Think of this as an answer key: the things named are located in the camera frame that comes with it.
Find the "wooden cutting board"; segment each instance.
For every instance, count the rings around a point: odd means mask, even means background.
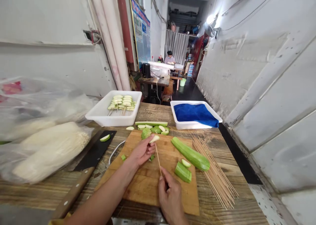
[[[123,164],[121,156],[125,154],[128,157],[133,149],[137,146],[138,142],[141,141],[142,131],[133,130],[128,136],[124,147],[120,154],[111,163],[99,184],[95,188],[95,191],[105,183],[111,175]],[[171,175],[181,183],[182,186],[182,203],[184,212],[192,215],[200,215],[198,205],[198,189],[197,189],[197,178],[195,173],[195,167],[191,166],[189,170],[192,173],[191,183],[182,181],[179,177],[174,174],[177,162],[184,157],[179,151],[172,145],[171,139],[173,136],[159,135],[160,140],[156,141],[157,150],[159,154],[159,160],[162,167],[167,169]],[[192,147],[192,141],[190,139],[179,138],[189,147]],[[126,192],[123,195],[123,199],[131,200],[138,203],[147,205],[153,205],[159,207],[158,197],[158,182],[160,177],[159,164],[157,154],[152,162],[145,162],[145,164],[138,169],[133,180],[129,184]]]

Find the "knife handle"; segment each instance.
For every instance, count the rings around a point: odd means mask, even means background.
[[[82,192],[83,188],[86,186],[88,180],[90,179],[95,167],[90,167],[81,172],[79,179],[72,186],[70,191],[59,203],[55,212],[53,213],[52,219],[64,218],[68,211],[71,209],[73,204],[76,202],[76,199]]]

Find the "green bucket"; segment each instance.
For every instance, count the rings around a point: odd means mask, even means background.
[[[180,86],[184,86],[184,85],[185,85],[185,82],[186,82],[186,79],[180,80]]]

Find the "bundle of skewers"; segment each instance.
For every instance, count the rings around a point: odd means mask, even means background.
[[[108,116],[111,116],[111,114],[116,110],[118,112],[120,110],[120,115],[125,116],[126,111],[128,111],[128,115],[131,114],[131,112],[135,109],[136,102],[133,101],[132,96],[130,95],[115,95],[113,97],[113,100],[111,101],[111,104],[108,107],[109,113]]]
[[[203,173],[214,192],[216,199],[225,209],[233,209],[235,204],[234,198],[235,196],[238,197],[237,191],[215,161],[204,141],[200,137],[194,135],[191,136],[196,150],[210,162],[210,169],[208,171],[203,171]]]

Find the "black appliance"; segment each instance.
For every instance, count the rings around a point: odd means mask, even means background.
[[[142,64],[142,74],[144,78],[150,79],[150,64],[148,63]]]

